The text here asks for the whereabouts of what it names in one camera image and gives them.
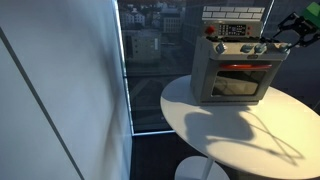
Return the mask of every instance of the white round table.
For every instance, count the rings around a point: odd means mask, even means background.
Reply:
[[[226,166],[279,179],[320,176],[319,115],[272,87],[258,105],[198,106],[184,76],[163,90],[161,109],[184,141]]]

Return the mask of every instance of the glass window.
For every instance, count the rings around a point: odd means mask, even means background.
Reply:
[[[203,6],[267,7],[270,2],[118,0],[120,14],[139,13],[131,22],[120,16],[134,133],[171,130],[161,112],[161,92],[191,74]]]

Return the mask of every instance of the building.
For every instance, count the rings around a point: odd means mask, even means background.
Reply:
[[[119,16],[120,16],[121,28],[129,27],[130,25],[133,25],[135,22],[134,15],[128,11],[120,11]]]
[[[163,8],[161,10],[162,33],[180,33],[181,17],[177,8]]]
[[[158,30],[122,31],[122,40],[127,62],[153,63],[161,58],[161,34]]]
[[[135,8],[130,12],[124,8],[119,10],[120,24],[122,29],[134,28],[139,24],[142,27],[145,26],[145,16],[138,12]]]

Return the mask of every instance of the white wall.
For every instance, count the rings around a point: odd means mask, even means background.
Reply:
[[[85,179],[129,179],[130,173],[114,3],[0,1],[0,25]]]

